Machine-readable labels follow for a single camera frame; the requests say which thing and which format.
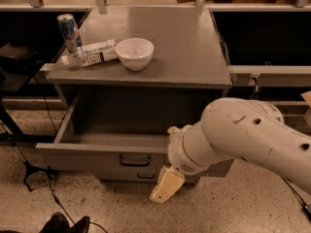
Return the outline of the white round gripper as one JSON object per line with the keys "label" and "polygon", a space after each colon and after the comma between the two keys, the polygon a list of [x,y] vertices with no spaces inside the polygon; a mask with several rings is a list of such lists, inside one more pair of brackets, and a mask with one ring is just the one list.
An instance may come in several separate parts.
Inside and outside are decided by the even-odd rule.
{"label": "white round gripper", "polygon": [[181,129],[173,126],[168,133],[167,156],[173,167],[161,168],[150,195],[150,200],[159,204],[168,201],[182,187],[184,175],[193,176],[208,168],[208,142],[199,125],[186,125]]}

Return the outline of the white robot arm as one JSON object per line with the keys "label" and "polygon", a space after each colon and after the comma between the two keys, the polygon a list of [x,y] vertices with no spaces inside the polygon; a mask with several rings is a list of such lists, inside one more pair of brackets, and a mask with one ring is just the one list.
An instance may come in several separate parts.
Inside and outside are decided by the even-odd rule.
{"label": "white robot arm", "polygon": [[168,129],[168,161],[150,199],[169,200],[193,176],[224,160],[240,158],[311,193],[311,137],[285,124],[280,111],[259,100],[221,98],[200,121]]}

